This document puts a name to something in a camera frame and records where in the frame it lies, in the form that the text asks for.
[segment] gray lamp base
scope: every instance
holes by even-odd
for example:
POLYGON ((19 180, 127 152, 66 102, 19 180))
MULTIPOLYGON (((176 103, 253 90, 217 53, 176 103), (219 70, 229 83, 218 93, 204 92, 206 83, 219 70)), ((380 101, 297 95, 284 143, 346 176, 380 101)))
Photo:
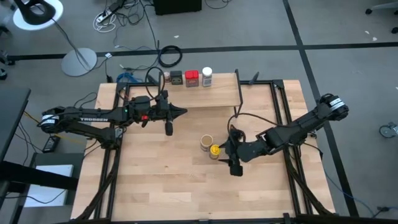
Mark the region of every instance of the gray lamp base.
POLYGON ((78 51, 79 54, 75 50, 71 50, 62 59, 61 69, 66 75, 71 77, 84 75, 92 71, 97 64, 97 54, 93 50, 79 48, 78 51))

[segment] red lid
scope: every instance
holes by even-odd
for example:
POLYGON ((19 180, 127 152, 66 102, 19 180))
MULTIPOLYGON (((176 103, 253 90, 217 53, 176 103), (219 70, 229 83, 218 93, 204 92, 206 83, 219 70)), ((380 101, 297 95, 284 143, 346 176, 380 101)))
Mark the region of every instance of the red lid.
POLYGON ((195 79, 199 78, 199 71, 198 70, 189 70, 185 72, 186 79, 195 79))

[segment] black floor stripe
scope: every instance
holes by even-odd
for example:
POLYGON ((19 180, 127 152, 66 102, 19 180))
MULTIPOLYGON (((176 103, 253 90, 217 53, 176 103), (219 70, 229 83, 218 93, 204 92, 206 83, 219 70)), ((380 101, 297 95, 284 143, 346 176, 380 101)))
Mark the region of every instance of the black floor stripe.
MULTIPOLYGON (((214 53, 214 52, 242 52, 242 51, 267 51, 267 50, 328 50, 328 49, 366 49, 378 47, 398 47, 398 42, 368 43, 368 44, 320 44, 320 45, 254 45, 254 46, 232 46, 232 47, 199 47, 181 49, 185 54, 192 53, 214 53)), ((156 50, 127 50, 115 52, 97 52, 97 56, 104 57, 111 53, 115 57, 135 55, 157 55, 156 50)), ((40 54, 40 55, 10 55, 9 60, 45 60, 62 59, 65 54, 40 54)))
MULTIPOLYGON (((266 46, 234 46, 234 47, 199 47, 181 49, 184 54, 192 53, 211 53, 211 52, 242 52, 242 51, 266 51, 266 50, 298 50, 296 45, 266 45, 266 46)), ((127 50, 115 52, 97 52, 98 57, 104 57, 107 53, 111 53, 114 57, 135 56, 135 55, 157 55, 156 50, 127 50)), ((14 55, 9 56, 9 60, 42 60, 42 59, 61 59, 65 54, 43 54, 43 55, 14 55)))
POLYGON ((365 43, 365 44, 319 44, 319 45, 304 45, 305 50, 328 50, 328 49, 363 49, 363 48, 378 48, 378 47, 398 47, 398 42, 384 42, 384 43, 365 43))
MULTIPOLYGON (((315 100, 319 100, 320 92, 319 92, 319 89, 318 89, 318 85, 317 85, 317 83, 315 81, 315 77, 313 75, 310 62, 308 61, 307 53, 305 52, 305 48, 303 46, 303 42, 302 42, 301 37, 300 37, 299 28, 296 25, 292 9, 290 8, 289 1, 288 0, 283 0, 283 2, 284 2, 285 10, 286 10, 286 13, 287 13, 287 17, 288 17, 289 22, 290 22, 290 26, 292 27, 292 31, 293 31, 293 35, 294 35, 295 41, 296 41, 296 43, 297 43, 297 45, 299 47, 300 56, 301 56, 301 59, 303 61, 303 66, 304 66, 305 72, 307 74, 308 81, 310 82, 310 86, 311 86, 311 90, 312 90, 313 96, 314 96, 315 100)), ((344 170, 344 166, 343 166, 343 163, 341 161, 340 153, 338 152, 336 139, 335 139, 335 136, 333 134, 333 131, 331 130, 330 124, 329 123, 325 123, 324 129, 325 129, 326 136, 327 136, 327 139, 328 139, 328 143, 329 143, 331 155, 332 155, 332 158, 333 158, 333 162, 335 163, 335 167, 336 167, 336 171, 337 171, 337 174, 338 174, 338 178, 340 180, 341 189, 344 192, 346 192, 347 194, 352 195, 351 187, 349 186, 348 179, 347 179, 347 176, 346 176, 346 173, 345 173, 345 170, 344 170)), ((359 214, 358 214, 358 209, 356 208, 356 205, 355 205, 355 201, 352 198, 347 197, 346 195, 345 195, 345 201, 346 201, 346 204, 347 204, 347 207, 348 207, 349 214, 351 216, 353 216, 353 217, 358 217, 359 214)))

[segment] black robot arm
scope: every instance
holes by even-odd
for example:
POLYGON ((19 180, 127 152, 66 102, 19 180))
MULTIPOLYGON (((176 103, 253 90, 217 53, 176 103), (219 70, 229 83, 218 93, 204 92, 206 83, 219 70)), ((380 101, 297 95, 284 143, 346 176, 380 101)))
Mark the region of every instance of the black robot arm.
POLYGON ((68 132, 95 138, 102 148, 117 149, 123 130, 132 123, 141 123, 145 127, 149 121, 165 121, 166 135, 173 135, 172 121, 187 112, 167 102, 168 93, 164 90, 156 96, 156 104, 150 105, 148 96, 133 98, 125 106, 111 110, 83 109, 75 107, 56 107, 43 113, 39 126, 49 134, 68 132), (113 128, 96 128, 82 121, 109 122, 117 126, 113 128))
POLYGON ((332 94, 323 95, 319 104, 307 114, 289 123, 269 128, 256 135, 257 141, 246 142, 244 132, 230 127, 228 140, 222 145, 226 149, 231 175, 242 176, 240 161, 249 162, 259 156, 273 155, 287 146, 299 146, 307 134, 323 127, 325 121, 339 121, 348 115, 348 107, 332 94))

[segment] wooden table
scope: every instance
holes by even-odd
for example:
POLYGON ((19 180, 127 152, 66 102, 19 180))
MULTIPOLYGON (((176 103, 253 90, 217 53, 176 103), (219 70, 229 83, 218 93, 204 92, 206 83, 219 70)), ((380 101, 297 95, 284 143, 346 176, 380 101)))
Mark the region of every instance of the wooden table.
MULTIPOLYGON (((300 82, 284 80, 284 85, 292 119, 296 119, 307 112, 300 82)), ((100 85, 96 108, 112 108, 115 88, 116 84, 100 85)), ((244 100, 241 112, 276 122, 270 85, 242 85, 241 88, 244 100)), ((146 94, 144 87, 131 91, 146 94)), ((175 96, 171 98, 174 101, 169 102, 180 106, 175 96)), ((232 114, 233 108, 227 106, 189 108, 187 114, 174 121, 173 136, 165 135, 163 122, 150 122, 145 128, 131 125, 123 137, 112 221, 275 218, 283 213, 294 217, 282 152, 243 163, 244 175, 233 177, 226 164, 211 160, 200 149, 199 141, 204 134, 212 135, 215 144, 226 141, 226 124, 232 114)), ((245 131, 248 141, 272 127, 248 116, 233 119, 232 124, 245 131)), ((108 126, 106 123, 92 125, 108 126)), ((307 143, 316 146, 313 138, 307 138, 307 143)), ((301 148, 309 188, 333 211, 319 153, 306 145, 301 148)), ((104 150, 98 149, 84 160, 72 218, 85 209, 96 193, 103 157, 104 150)), ((304 211, 302 194, 297 188, 304 211)), ((102 217, 107 198, 105 195, 102 217)))

